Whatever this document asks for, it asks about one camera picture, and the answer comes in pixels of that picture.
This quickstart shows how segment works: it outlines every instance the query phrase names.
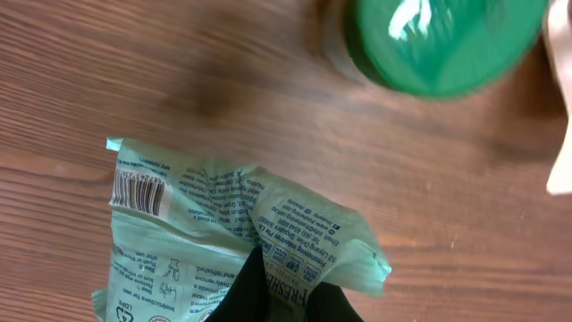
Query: green jar lid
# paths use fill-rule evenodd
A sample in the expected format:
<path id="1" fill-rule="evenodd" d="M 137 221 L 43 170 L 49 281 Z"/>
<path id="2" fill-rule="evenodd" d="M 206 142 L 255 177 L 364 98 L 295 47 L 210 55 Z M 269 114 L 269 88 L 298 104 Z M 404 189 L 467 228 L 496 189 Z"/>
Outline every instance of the green jar lid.
<path id="1" fill-rule="evenodd" d="M 543 25 L 546 0 L 349 0 L 349 55 L 371 81 L 447 97 L 503 74 Z"/>

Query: white barcode label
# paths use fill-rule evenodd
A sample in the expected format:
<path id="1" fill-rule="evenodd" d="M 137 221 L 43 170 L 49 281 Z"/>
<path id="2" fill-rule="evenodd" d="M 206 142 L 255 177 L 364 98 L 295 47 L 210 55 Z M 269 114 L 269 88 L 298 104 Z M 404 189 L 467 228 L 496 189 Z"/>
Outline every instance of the white barcode label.
<path id="1" fill-rule="evenodd" d="M 164 179 L 134 170 L 115 170 L 112 206 L 135 209 L 166 220 L 171 199 L 171 185 Z"/>

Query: wooden table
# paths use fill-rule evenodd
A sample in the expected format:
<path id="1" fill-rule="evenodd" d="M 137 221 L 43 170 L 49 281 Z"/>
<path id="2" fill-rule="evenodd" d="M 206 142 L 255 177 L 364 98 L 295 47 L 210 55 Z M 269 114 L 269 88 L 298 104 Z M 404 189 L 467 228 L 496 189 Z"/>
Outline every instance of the wooden table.
<path id="1" fill-rule="evenodd" d="M 572 197 L 545 183 L 567 118 L 541 46 L 426 102 L 342 78 L 293 0 L 0 0 L 0 320 L 93 321 L 106 136 L 263 165 L 359 209 L 394 268 L 365 321 L 564 321 Z"/>

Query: circular logo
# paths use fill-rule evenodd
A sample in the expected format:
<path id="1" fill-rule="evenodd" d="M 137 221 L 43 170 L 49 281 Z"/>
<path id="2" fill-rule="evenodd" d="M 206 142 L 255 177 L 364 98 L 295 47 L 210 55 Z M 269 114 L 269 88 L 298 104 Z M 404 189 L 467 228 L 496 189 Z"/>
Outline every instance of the circular logo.
<path id="1" fill-rule="evenodd" d="M 152 317 L 149 322 L 171 322 L 171 320 L 168 318 L 156 316 Z"/>
<path id="2" fill-rule="evenodd" d="M 203 314 L 202 317 L 200 317 L 200 320 L 198 322 L 205 322 L 212 313 L 213 313 L 212 310 L 207 311 L 205 314 Z"/>

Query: light green plastic bag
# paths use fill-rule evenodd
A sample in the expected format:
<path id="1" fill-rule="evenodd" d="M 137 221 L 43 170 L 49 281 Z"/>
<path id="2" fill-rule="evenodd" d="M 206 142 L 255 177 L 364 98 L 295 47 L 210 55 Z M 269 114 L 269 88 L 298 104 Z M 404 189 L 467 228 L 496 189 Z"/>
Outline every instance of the light green plastic bag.
<path id="1" fill-rule="evenodd" d="M 302 321 L 322 281 L 378 295 L 391 272 L 355 210 L 256 166 L 189 157 L 136 140 L 119 151 L 102 321 L 204 321 L 250 251 L 263 248 L 274 321 Z"/>

